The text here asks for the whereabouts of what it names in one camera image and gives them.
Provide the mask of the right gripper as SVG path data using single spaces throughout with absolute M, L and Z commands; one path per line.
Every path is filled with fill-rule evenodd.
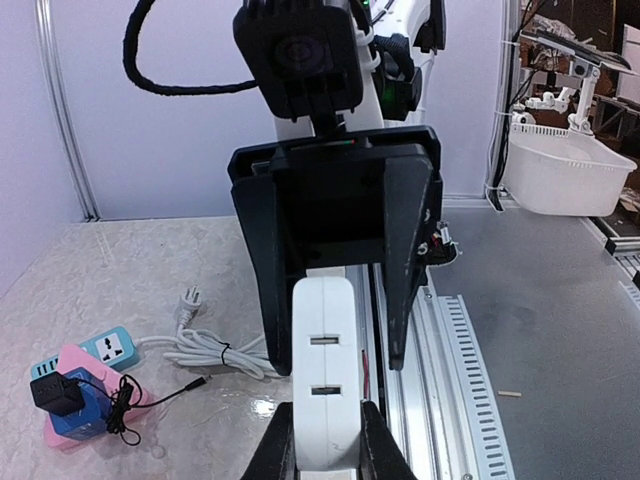
M 441 218 L 441 144 L 401 127 L 244 147 L 228 165 L 254 269 L 268 359 L 292 371 L 292 289 L 308 269 L 382 263 L 388 362 L 404 366 L 416 270 Z

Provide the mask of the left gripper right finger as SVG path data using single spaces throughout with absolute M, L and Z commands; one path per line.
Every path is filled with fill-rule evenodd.
M 361 403 L 359 479 L 416 480 L 374 402 Z

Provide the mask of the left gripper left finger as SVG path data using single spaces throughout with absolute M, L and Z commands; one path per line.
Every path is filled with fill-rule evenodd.
M 242 480 L 295 480 L 296 466 L 293 435 L 293 403 L 282 402 L 276 408 Z

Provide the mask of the white USB charger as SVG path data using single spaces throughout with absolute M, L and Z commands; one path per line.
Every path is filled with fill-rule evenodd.
M 361 392 L 354 289 L 344 277 L 304 278 L 292 300 L 293 436 L 302 472 L 359 465 Z

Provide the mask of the blue cube socket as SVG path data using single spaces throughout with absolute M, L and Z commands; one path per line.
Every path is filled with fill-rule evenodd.
M 64 376 L 74 383 L 73 393 L 81 394 L 81 403 L 80 407 L 73 406 L 66 415 L 50 414 L 54 432 L 76 441 L 86 441 L 104 434 L 111 412 L 111 400 L 104 383 L 82 367 Z

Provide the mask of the black power adapter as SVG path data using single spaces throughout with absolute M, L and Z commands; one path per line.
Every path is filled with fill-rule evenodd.
M 30 390 L 37 408 L 59 417 L 76 413 L 85 407 L 79 384 L 57 371 L 32 380 Z

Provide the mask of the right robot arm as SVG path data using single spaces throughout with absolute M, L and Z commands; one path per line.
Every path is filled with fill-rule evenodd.
M 255 88 L 285 125 L 276 142 L 240 148 L 228 165 L 272 367 L 292 370 L 293 292 L 308 270 L 378 264 L 388 362 L 401 369 L 426 270 L 456 255 L 441 221 L 439 139 L 431 127 L 407 124 L 423 92 L 414 54 L 445 45 L 443 4 L 411 1 L 384 33 L 367 1 L 245 1 L 233 37 L 252 77 L 210 86 L 161 85 L 140 72 L 151 7 L 135 6 L 123 39 L 134 85 L 171 97 Z

